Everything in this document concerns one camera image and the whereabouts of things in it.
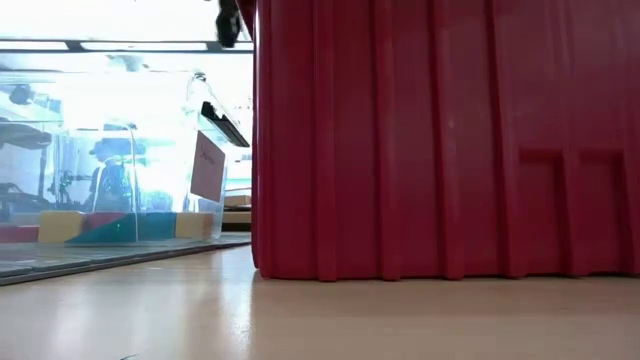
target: light wood surface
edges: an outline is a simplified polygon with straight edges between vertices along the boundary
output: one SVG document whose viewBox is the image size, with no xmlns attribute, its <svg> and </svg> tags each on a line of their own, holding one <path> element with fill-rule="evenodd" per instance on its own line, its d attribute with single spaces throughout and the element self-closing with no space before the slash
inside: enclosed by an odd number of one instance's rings
<svg viewBox="0 0 640 360">
<path fill-rule="evenodd" d="M 0 359 L 639 360 L 639 281 L 263 281 L 244 247 L 0 288 Z"/>
</svg>

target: clear plastic container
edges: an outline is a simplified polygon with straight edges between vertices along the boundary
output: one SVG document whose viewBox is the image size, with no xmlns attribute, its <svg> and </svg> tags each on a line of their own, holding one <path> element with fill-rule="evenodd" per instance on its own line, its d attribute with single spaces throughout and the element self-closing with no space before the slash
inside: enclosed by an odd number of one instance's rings
<svg viewBox="0 0 640 360">
<path fill-rule="evenodd" d="M 192 194 L 195 139 L 231 144 L 204 100 L 187 74 L 4 73 L 0 243 L 217 239 L 226 164 L 220 201 Z"/>
</svg>

